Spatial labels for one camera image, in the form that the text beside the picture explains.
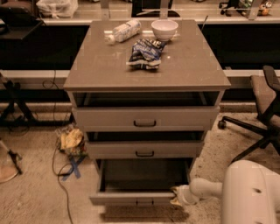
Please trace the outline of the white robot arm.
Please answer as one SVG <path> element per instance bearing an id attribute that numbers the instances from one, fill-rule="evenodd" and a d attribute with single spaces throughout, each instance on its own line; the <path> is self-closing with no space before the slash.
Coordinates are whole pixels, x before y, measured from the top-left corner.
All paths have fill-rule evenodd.
<path id="1" fill-rule="evenodd" d="M 224 180 L 195 178 L 171 189 L 173 205 L 186 207 L 202 200 L 221 200 L 221 224 L 277 224 L 280 209 L 280 175 L 252 161 L 239 160 Z"/>

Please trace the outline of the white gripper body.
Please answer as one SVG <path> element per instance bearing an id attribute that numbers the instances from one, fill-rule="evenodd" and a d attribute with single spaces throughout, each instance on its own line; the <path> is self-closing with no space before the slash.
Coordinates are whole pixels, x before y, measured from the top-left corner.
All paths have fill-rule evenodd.
<path id="1" fill-rule="evenodd" d="M 173 205 L 186 207 L 197 204 L 200 199 L 191 193 L 188 185 L 173 186 L 171 191 L 175 197 L 170 200 Z"/>

